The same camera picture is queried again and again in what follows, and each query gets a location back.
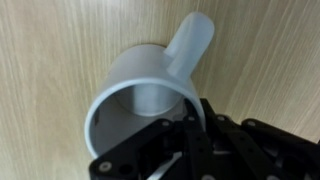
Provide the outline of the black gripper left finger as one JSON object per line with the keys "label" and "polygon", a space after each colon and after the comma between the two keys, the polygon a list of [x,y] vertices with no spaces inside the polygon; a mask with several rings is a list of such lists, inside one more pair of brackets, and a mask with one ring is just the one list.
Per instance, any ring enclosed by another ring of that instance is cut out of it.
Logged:
{"label": "black gripper left finger", "polygon": [[89,165],[90,180],[146,180],[182,150],[183,123],[158,119]]}

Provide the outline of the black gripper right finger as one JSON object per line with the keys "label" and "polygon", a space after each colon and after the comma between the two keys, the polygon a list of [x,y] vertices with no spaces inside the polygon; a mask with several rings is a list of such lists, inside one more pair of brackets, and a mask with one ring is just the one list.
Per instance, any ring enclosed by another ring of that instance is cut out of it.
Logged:
{"label": "black gripper right finger", "polygon": [[201,103],[206,128],[184,102],[183,179],[320,180],[318,144],[256,119],[236,124]]}

